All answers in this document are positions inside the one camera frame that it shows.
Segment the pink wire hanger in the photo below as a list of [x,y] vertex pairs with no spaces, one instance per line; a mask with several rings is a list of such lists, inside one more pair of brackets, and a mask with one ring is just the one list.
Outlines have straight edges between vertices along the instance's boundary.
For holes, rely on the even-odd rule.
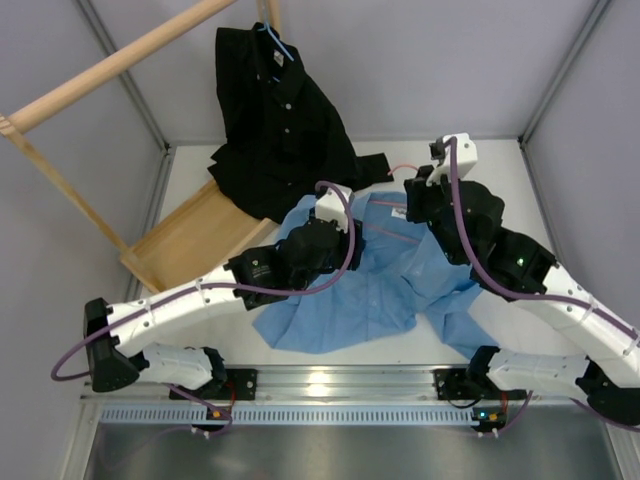
[[[413,172],[418,172],[419,168],[415,165],[411,165],[408,163],[401,163],[398,164],[394,167],[391,167],[390,170],[387,172],[387,176],[388,177],[392,177],[396,171],[400,170],[400,169],[410,169]],[[374,204],[374,205],[380,205],[380,206],[385,206],[385,207],[390,207],[391,208],[391,213],[390,215],[393,218],[399,218],[402,220],[406,219],[406,205],[399,203],[399,202],[389,202],[389,201],[382,201],[382,200],[369,200],[370,204]]]

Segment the light blue shirt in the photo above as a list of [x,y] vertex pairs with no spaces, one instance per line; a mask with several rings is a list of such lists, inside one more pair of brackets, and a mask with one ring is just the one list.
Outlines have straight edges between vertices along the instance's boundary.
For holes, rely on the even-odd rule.
[[424,224],[393,218],[401,192],[374,191],[352,203],[365,249],[357,270],[331,287],[266,307],[253,327],[273,349],[324,354],[413,330],[425,315],[439,340],[466,358],[495,340],[469,309],[480,295],[465,265],[450,264]]

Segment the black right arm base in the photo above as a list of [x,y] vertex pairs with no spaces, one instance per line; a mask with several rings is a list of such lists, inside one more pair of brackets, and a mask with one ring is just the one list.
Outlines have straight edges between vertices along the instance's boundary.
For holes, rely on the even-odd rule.
[[504,390],[486,377],[473,377],[465,368],[433,371],[437,398],[456,408],[469,408],[482,401],[525,400],[526,390]]

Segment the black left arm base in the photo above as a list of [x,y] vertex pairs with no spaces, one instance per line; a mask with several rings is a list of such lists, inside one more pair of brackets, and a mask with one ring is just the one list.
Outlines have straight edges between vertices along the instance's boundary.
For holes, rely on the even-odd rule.
[[187,397],[172,389],[169,389],[169,397],[172,400],[186,400],[194,397],[207,401],[252,401],[256,397],[257,376],[256,369],[231,368],[223,372],[215,371],[210,381],[195,390],[178,386],[178,389],[185,392]]

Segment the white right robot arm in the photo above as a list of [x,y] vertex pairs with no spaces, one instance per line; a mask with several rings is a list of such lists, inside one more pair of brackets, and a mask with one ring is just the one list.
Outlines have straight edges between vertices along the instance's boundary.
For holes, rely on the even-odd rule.
[[527,390],[564,396],[604,420],[639,427],[639,332],[575,281],[533,238],[502,225],[505,204],[475,181],[435,168],[405,181],[407,219],[424,224],[471,282],[529,312],[576,345],[573,356],[478,346],[465,384],[478,396]]

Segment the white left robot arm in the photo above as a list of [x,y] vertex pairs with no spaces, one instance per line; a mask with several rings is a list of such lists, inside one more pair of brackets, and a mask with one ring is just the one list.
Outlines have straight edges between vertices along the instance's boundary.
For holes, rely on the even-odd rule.
[[211,347],[176,347],[161,338],[200,322],[248,312],[305,291],[321,275],[359,266],[362,224],[346,230],[309,218],[273,245],[245,250],[191,282],[137,302],[102,298],[84,307],[85,351],[98,393],[137,382],[168,383],[203,398],[223,393],[224,361]]

